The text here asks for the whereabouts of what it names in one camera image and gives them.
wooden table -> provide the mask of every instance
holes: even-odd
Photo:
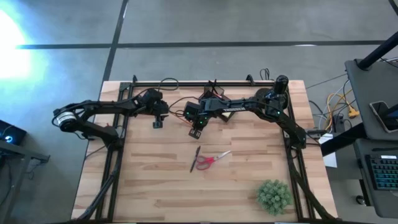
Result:
[[[104,82],[100,100],[117,100],[119,84]],[[258,88],[224,87],[225,95],[231,99],[253,96]],[[134,92],[143,89],[135,87]],[[304,82],[290,81],[289,89],[296,122],[303,128],[314,127]],[[170,105],[184,96],[200,96],[202,92],[203,87],[180,87],[163,91],[163,96]],[[177,103],[172,111],[183,110],[185,102]],[[113,115],[95,118],[95,123],[102,126],[112,121]],[[162,129],[153,129],[153,121],[153,116],[144,115],[129,120],[114,222],[296,221],[294,205],[288,205],[284,215],[274,217],[255,201],[256,189],[266,179],[279,179],[290,185],[278,125],[263,121],[254,113],[240,112],[228,123],[212,118],[196,140],[188,136],[191,127],[175,116],[167,117]],[[93,141],[87,153],[101,146],[101,140]],[[195,169],[189,173],[198,146],[204,156],[228,150],[232,153],[208,170]],[[311,190],[336,217],[320,148],[308,145],[303,156]],[[104,149],[85,161],[72,218],[82,214],[98,193],[105,157]],[[301,194],[300,198],[306,214],[304,196]]]

smartphone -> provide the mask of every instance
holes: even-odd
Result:
[[[386,111],[389,109],[384,101],[378,101],[369,104],[377,120],[381,123],[387,133],[398,131],[398,120],[395,117],[388,116]]]

succulent plant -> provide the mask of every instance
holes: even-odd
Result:
[[[286,205],[292,204],[289,186],[279,180],[266,180],[257,190],[257,203],[271,215],[283,214]]]

mechanical keyboard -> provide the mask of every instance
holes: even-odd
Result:
[[[398,190],[398,159],[396,156],[365,155],[376,190]]]

scissors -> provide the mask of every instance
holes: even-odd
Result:
[[[225,155],[227,155],[228,153],[230,153],[231,151],[227,151],[224,152],[218,156],[215,157],[204,157],[204,156],[198,156],[197,158],[197,169],[198,170],[205,170],[205,169],[209,169],[211,164],[216,162],[218,159],[221,159],[222,157],[224,157]]]

